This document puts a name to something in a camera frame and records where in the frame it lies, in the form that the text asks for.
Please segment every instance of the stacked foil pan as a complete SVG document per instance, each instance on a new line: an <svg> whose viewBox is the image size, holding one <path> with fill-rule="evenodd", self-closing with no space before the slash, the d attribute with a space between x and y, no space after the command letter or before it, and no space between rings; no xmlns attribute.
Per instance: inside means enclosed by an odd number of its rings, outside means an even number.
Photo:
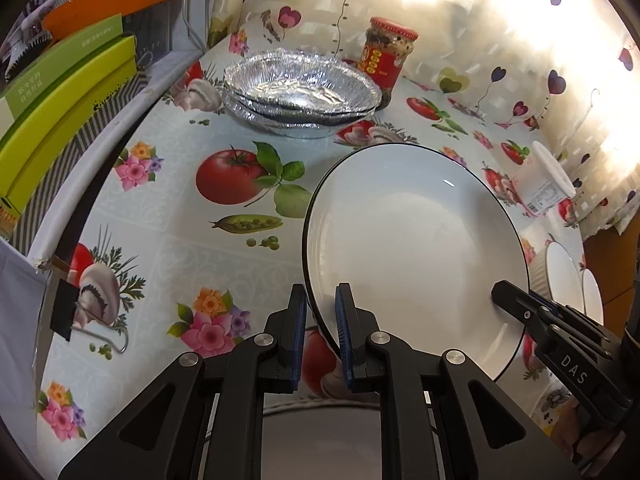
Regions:
<svg viewBox="0 0 640 480"><path fill-rule="evenodd" d="M225 70L223 101L239 118L274 134L317 139L372 114L380 88L340 60L279 48Z"/></svg>

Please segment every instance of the black brush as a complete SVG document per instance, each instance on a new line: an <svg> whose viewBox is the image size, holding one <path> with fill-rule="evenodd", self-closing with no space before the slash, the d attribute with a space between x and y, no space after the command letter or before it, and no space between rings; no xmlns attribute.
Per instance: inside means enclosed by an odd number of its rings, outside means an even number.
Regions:
<svg viewBox="0 0 640 480"><path fill-rule="evenodd" d="M7 69L4 74L4 79L7 82L13 81L20 73L33 63L40 54L50 45L53 40L53 36L48 30L42 31L35 38L33 38L24 51L18 56L18 59Z"/></svg>

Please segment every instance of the red jar label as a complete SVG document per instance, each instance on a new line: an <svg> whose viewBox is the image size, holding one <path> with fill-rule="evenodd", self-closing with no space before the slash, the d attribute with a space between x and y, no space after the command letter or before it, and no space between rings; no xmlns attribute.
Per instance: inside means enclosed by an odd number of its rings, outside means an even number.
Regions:
<svg viewBox="0 0 640 480"><path fill-rule="evenodd" d="M370 78L382 89L393 88L402 71L404 57L365 45L358 70L369 74Z"/></svg>

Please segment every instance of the red jar lid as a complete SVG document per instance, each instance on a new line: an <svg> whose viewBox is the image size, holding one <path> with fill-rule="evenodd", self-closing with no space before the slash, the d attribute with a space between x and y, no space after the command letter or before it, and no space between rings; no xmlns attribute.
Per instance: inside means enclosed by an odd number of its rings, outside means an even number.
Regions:
<svg viewBox="0 0 640 480"><path fill-rule="evenodd" d="M408 40L415 41L418 39L418 33L412 28L403 27L399 23L392 22L391 20L387 20L386 18L379 18L375 16L371 19L371 25L384 28L389 32L399 34L400 36L404 36Z"/></svg>

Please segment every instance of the floral tablecloth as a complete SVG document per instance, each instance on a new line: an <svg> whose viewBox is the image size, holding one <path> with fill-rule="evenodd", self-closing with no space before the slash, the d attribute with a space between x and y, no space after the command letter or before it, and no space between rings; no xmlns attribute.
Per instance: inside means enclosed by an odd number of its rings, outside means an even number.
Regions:
<svg viewBox="0 0 640 480"><path fill-rule="evenodd" d="M225 113L215 91L223 68L273 46L268 25L264 18L252 22L185 73L143 121L100 192L69 279L92 284L98 294L88 290L80 302L121 332L126 328L129 347L118 354L80 332L70 343L53 339L38 400L38 466L46 478L55 478L178 355L229 351L287 306L291 285L303 282L301 240L310 194L352 150L376 142L439 150L501 200L528 262L556 240L576 267L584 265L570 203L534 218L511 187L510 175L528 146L541 140L523 109L494 123L460 105L455 94L401 78L388 108L327 139L272 136ZM123 341L85 314L76 321ZM312 350L305 346L298 398L331 395L322 375L335 358L313 330L307 340ZM532 347L526 337L498 384L541 426L551 427L552 410L568 394Z"/></svg>

